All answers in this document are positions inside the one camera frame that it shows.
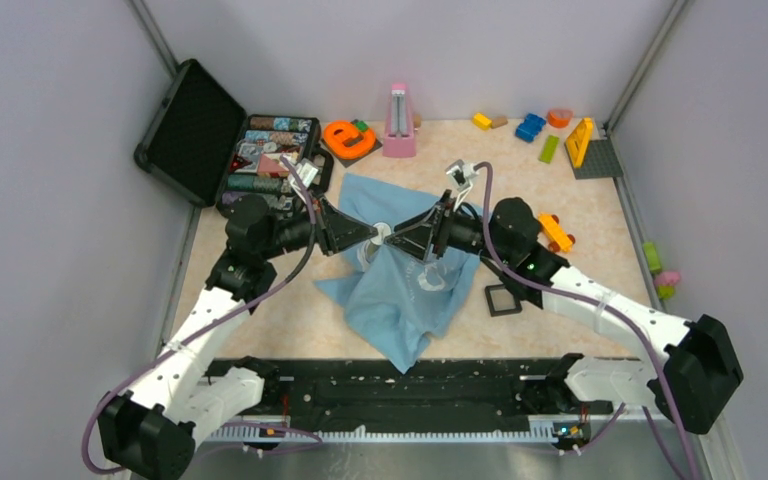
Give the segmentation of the light blue t-shirt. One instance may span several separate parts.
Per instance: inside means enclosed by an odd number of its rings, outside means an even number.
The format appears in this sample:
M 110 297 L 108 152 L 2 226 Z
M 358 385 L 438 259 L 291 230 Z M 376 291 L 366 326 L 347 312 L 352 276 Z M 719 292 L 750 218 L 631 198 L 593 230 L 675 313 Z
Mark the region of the light blue t-shirt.
M 370 225 L 389 227 L 428 210 L 437 198 L 369 177 L 343 177 L 338 208 Z M 401 373 L 447 332 L 472 289 L 480 260 L 458 250 L 422 263 L 397 248 L 366 241 L 343 253 L 347 276 L 316 287 L 343 308 L 348 326 Z

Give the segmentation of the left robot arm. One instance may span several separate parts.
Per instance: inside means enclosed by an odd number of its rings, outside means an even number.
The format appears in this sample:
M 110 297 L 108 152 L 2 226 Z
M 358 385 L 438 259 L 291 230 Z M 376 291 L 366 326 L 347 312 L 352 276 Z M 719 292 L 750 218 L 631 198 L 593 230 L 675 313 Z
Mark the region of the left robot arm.
M 313 250 L 330 256 L 379 236 L 379 230 L 306 195 L 293 218 L 258 195 L 238 199 L 225 225 L 226 246 L 196 305 L 158 357 L 99 403 L 93 430 L 105 458 L 146 479 L 178 479 L 196 450 L 240 412 L 268 413 L 280 386 L 253 368 L 202 378 L 230 336 L 257 307 L 304 269 Z

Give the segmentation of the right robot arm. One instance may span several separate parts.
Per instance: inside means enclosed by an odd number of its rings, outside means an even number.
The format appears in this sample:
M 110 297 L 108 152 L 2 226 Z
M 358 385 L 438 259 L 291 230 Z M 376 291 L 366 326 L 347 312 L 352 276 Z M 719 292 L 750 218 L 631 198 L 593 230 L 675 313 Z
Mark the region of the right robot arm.
M 459 211 L 444 194 L 385 243 L 424 262 L 450 249 L 491 260 L 517 299 L 577 321 L 633 354 L 631 361 L 566 355 L 546 385 L 554 409 L 624 402 L 656 408 L 686 432 L 709 433 L 744 380 L 726 326 L 707 314 L 695 321 L 667 314 L 600 285 L 542 245 L 540 231 L 519 197 L 479 217 Z

